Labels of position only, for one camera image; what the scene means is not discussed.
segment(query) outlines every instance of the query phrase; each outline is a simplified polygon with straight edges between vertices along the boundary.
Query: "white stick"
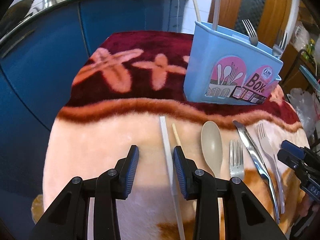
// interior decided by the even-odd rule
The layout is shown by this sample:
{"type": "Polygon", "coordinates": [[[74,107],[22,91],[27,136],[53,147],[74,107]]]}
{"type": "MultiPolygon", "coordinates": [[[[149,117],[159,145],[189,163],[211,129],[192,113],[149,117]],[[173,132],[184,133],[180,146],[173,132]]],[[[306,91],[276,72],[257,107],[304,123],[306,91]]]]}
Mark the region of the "white stick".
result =
{"type": "Polygon", "coordinates": [[[160,117],[160,126],[161,126],[161,132],[162,132],[162,140],[163,140],[163,145],[164,145],[165,158],[167,161],[170,190],[171,190],[171,195],[172,195],[172,200],[173,200],[173,206],[174,206],[174,209],[176,212],[178,231],[179,231],[179,235],[180,235],[180,240],[185,240],[186,238],[185,238],[184,230],[183,230],[182,216],[181,216],[179,199],[178,199],[178,192],[177,192],[177,173],[176,173],[175,168],[173,166],[170,141],[169,141],[168,130],[167,130],[167,125],[165,123],[164,116],[160,117]]]}
{"type": "Polygon", "coordinates": [[[201,17],[200,17],[200,12],[199,12],[199,7],[198,7],[197,0],[192,0],[192,1],[193,1],[193,5],[195,7],[195,11],[196,11],[197,21],[201,22],[201,17]]]}
{"type": "Polygon", "coordinates": [[[215,30],[215,31],[218,28],[219,14],[220,14],[220,1],[221,0],[215,0],[214,1],[212,29],[215,30]]]}

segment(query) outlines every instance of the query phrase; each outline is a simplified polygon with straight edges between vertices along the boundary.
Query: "blue cabinet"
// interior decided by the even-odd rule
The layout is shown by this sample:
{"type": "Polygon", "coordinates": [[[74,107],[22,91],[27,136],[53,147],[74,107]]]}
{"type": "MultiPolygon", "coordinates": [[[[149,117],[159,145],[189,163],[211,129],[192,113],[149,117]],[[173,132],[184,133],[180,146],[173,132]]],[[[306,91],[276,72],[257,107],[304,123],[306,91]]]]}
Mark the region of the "blue cabinet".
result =
{"type": "MultiPolygon", "coordinates": [[[[185,0],[179,0],[179,26],[185,0]]],[[[178,0],[84,0],[80,15],[89,54],[112,34],[125,31],[176,31],[178,0]]]]}
{"type": "Polygon", "coordinates": [[[34,226],[50,132],[23,105],[0,70],[0,217],[17,240],[34,226]]]}
{"type": "Polygon", "coordinates": [[[146,31],[167,31],[171,0],[144,0],[146,31]]]}
{"type": "Polygon", "coordinates": [[[30,21],[0,50],[0,64],[21,100],[48,129],[70,98],[88,59],[77,3],[30,21]]]}
{"type": "Polygon", "coordinates": [[[84,0],[80,14],[89,54],[112,33],[145,29],[144,0],[84,0]]]}

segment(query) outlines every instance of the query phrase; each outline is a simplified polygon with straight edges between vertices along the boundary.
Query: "table knife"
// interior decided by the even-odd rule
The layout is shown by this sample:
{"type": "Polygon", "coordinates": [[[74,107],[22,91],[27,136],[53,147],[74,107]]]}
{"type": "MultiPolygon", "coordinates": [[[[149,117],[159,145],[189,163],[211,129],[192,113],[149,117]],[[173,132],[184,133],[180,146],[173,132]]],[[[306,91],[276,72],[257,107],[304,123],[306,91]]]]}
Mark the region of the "table knife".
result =
{"type": "Polygon", "coordinates": [[[273,209],[274,209],[275,217],[276,217],[276,223],[279,224],[280,223],[280,215],[279,215],[279,208],[278,208],[278,203],[277,203],[277,199],[276,199],[276,192],[273,187],[272,180],[271,180],[271,177],[268,173],[266,165],[265,165],[263,158],[259,152],[259,149],[258,149],[256,143],[254,142],[254,140],[252,139],[251,135],[247,131],[246,127],[243,124],[241,124],[237,121],[233,121],[233,124],[237,127],[238,132],[239,132],[239,136],[240,136],[244,146],[247,148],[247,150],[248,150],[248,152],[254,162],[254,165],[256,166],[257,171],[260,174],[260,177],[268,185],[268,187],[270,189],[271,198],[273,201],[273,209]]]}

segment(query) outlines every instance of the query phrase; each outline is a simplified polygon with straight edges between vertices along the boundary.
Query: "peach blanket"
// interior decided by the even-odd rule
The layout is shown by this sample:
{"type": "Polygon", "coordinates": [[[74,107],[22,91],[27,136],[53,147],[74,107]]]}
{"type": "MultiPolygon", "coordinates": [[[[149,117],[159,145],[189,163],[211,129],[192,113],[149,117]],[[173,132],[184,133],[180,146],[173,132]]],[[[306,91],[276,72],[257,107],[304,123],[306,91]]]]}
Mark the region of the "peach blanket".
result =
{"type": "MultiPolygon", "coordinates": [[[[185,156],[208,172],[212,171],[201,152],[200,132],[206,121],[217,123],[223,144],[222,179],[230,179],[230,140],[239,139],[232,120],[246,125],[256,142],[256,125],[263,122],[275,152],[285,139],[301,147],[308,146],[301,123],[284,101],[279,86],[262,105],[187,102],[183,81],[192,37],[153,31],[116,33],[95,51],[75,77],[70,101],[61,109],[52,127],[44,166],[44,210],[72,177],[99,176],[113,168],[118,159],[126,157],[130,146],[135,144],[139,147],[140,159],[132,193],[126,201],[117,201],[121,238],[179,239],[160,115],[166,116],[171,148],[176,145],[171,129],[175,123],[185,156]]],[[[271,170],[268,159],[264,161],[271,170]]],[[[244,166],[244,182],[273,216],[268,189],[246,149],[244,166]]],[[[280,162],[278,166],[286,207],[279,226],[286,232],[303,194],[293,172],[280,162]]],[[[180,195],[180,208],[189,240],[195,218],[193,203],[180,195]]],[[[224,239],[223,213],[220,228],[220,239],[224,239]]]]}

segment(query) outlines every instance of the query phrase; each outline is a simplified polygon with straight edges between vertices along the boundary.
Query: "silver fork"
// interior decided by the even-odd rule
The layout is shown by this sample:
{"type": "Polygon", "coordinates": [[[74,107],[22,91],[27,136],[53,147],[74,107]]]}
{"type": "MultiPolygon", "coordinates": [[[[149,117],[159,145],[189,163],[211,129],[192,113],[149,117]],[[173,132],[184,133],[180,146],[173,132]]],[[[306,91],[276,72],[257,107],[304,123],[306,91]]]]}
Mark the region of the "silver fork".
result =
{"type": "Polygon", "coordinates": [[[244,179],[243,148],[241,141],[230,140],[230,177],[244,179]]]}
{"type": "Polygon", "coordinates": [[[279,29],[277,33],[276,43],[273,45],[272,48],[272,55],[274,57],[279,57],[283,54],[285,44],[287,43],[287,37],[288,33],[282,32],[282,30],[279,29]]]}
{"type": "Polygon", "coordinates": [[[281,214],[284,214],[285,212],[285,203],[284,203],[284,192],[283,192],[283,187],[282,187],[282,181],[281,181],[281,175],[278,169],[277,161],[276,161],[276,156],[274,154],[274,151],[270,145],[269,139],[266,135],[266,132],[263,127],[263,123],[260,123],[257,125],[257,132],[258,132],[258,138],[260,141],[261,148],[266,156],[266,158],[269,160],[270,164],[274,163],[274,169],[276,173],[276,180],[278,184],[278,189],[279,189],[279,199],[280,199],[280,210],[281,214]]]}
{"type": "Polygon", "coordinates": [[[257,35],[254,27],[252,26],[250,20],[249,19],[242,20],[242,23],[243,23],[243,25],[244,25],[247,33],[248,33],[251,45],[257,47],[258,41],[259,41],[258,40],[258,35],[257,35]]]}

